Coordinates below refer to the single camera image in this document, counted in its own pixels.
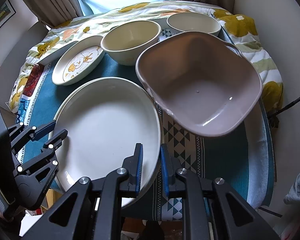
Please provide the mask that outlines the white plate orange duck drawing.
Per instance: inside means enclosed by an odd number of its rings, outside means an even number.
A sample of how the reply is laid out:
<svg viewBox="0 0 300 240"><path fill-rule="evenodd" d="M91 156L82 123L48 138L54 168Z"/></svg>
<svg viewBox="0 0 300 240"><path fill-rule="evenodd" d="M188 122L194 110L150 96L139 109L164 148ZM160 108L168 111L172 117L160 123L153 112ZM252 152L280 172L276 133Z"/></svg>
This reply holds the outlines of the white plate orange duck drawing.
<svg viewBox="0 0 300 240"><path fill-rule="evenodd" d="M72 85L90 74L104 57L103 36L87 37L69 48L56 63L52 82L57 86Z"/></svg>

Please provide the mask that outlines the framed landscape picture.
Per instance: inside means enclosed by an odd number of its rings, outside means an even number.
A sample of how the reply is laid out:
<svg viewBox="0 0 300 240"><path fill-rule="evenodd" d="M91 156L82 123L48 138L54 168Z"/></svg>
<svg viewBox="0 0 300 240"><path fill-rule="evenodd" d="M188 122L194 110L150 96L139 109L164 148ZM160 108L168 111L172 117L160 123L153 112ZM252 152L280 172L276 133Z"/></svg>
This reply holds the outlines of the framed landscape picture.
<svg viewBox="0 0 300 240"><path fill-rule="evenodd" d="M10 0L6 0L5 3L0 8L0 28L15 15L15 9L11 4Z"/></svg>

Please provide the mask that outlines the white ceramic bowl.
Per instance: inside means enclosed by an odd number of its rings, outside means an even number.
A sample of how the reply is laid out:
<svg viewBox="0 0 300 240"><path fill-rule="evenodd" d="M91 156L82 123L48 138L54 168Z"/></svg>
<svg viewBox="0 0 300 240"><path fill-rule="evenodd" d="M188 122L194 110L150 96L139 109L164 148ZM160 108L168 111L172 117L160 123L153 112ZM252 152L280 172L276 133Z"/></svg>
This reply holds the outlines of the white ceramic bowl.
<svg viewBox="0 0 300 240"><path fill-rule="evenodd" d="M185 31L199 31L218 36L221 25L211 16L196 12L180 12L167 18L167 25L175 34Z"/></svg>

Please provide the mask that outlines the teal blue table cloth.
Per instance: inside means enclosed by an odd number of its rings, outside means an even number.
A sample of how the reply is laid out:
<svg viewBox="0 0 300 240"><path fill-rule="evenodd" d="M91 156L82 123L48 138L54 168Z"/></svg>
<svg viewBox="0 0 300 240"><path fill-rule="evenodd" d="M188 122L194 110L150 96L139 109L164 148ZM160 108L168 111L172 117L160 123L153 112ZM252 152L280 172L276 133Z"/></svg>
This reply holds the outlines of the teal blue table cloth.
<svg viewBox="0 0 300 240"><path fill-rule="evenodd" d="M21 97L17 122L41 125L55 120L59 107L73 91L102 77L132 81L147 93L135 66L121 66L108 55L83 80L69 86L57 86L52 82L56 63L45 65L34 80L30 96ZM202 178L223 178L255 209L269 205L274 186L274 160L266 111L260 98L232 132L220 137L202 137L180 126L148 96L159 116L161 144L167 145L170 155L178 158L182 167ZM159 170L145 195L124 199L122 205L131 217L153 220L180 220L182 217L181 200L166 197Z"/></svg>

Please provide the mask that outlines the grey headboard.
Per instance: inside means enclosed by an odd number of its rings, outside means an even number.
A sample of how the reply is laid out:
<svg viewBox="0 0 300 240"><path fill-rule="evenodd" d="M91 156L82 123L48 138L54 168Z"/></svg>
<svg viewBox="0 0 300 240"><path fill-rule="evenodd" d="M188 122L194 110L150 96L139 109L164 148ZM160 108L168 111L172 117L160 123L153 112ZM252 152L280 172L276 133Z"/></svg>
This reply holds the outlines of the grey headboard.
<svg viewBox="0 0 300 240"><path fill-rule="evenodd" d="M10 95L29 50L38 44L47 35L47 32L46 26L37 22L21 36L0 66L0 94Z"/></svg>

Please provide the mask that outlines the plain white deep plate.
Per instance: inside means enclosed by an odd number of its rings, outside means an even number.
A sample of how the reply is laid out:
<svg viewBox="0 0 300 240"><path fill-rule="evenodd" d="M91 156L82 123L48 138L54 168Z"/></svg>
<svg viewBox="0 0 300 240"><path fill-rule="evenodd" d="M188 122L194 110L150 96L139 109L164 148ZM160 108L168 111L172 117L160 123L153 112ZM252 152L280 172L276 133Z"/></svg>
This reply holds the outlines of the plain white deep plate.
<svg viewBox="0 0 300 240"><path fill-rule="evenodd" d="M54 132L68 135L56 150L56 183L68 191L79 178L105 177L143 145L140 195L150 189L159 170L161 126L156 107L136 83L102 77L73 91L55 114Z"/></svg>

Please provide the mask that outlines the brown curtain left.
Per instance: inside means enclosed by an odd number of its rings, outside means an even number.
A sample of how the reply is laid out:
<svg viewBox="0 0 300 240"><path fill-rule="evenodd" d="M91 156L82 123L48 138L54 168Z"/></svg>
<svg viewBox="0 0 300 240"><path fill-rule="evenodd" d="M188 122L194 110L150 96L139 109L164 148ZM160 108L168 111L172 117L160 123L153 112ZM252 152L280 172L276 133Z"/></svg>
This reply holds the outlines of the brown curtain left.
<svg viewBox="0 0 300 240"><path fill-rule="evenodd" d="M23 0L23 2L40 22L50 28L83 16L78 0Z"/></svg>

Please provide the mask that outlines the taupe plastic basin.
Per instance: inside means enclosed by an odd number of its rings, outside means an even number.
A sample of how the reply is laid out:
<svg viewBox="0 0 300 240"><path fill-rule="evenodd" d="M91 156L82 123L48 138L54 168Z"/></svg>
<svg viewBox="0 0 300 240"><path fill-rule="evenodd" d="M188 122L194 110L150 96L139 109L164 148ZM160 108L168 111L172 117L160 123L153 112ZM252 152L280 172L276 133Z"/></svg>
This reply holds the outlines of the taupe plastic basin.
<svg viewBox="0 0 300 240"><path fill-rule="evenodd" d="M135 72L165 113L202 137L232 132L262 93L258 72L236 46L197 31L150 46Z"/></svg>

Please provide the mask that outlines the floral green yellow duvet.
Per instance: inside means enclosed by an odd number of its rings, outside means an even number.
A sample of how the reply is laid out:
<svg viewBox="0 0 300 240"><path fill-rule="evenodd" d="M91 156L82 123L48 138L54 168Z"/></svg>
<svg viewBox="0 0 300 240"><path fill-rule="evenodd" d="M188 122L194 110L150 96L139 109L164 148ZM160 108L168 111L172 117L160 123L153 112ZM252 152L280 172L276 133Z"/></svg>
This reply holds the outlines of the floral green yellow duvet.
<svg viewBox="0 0 300 240"><path fill-rule="evenodd" d="M26 50L25 59L17 65L20 72L7 103L8 108L12 112L18 109L20 98L24 94L24 88L34 64L70 42L80 41L93 35L106 35L111 28L126 22L166 19L181 12L213 15L229 34L235 46L260 74L263 87L261 98L266 112L274 113L282 107L282 77L273 59L263 49L252 18L242 14L233 15L215 5L169 1L138 3L102 14L74 18L52 28L44 38L40 38Z"/></svg>

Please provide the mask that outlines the cream ceramic bowl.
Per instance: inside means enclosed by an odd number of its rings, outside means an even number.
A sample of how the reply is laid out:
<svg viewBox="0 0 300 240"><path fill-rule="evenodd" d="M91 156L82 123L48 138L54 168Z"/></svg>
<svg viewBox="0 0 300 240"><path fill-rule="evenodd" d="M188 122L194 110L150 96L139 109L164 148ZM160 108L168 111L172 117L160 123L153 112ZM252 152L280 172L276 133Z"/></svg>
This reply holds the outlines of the cream ceramic bowl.
<svg viewBox="0 0 300 240"><path fill-rule="evenodd" d="M118 64L133 66L144 50L159 42L160 33L161 26L157 22L128 22L107 33L101 47Z"/></svg>

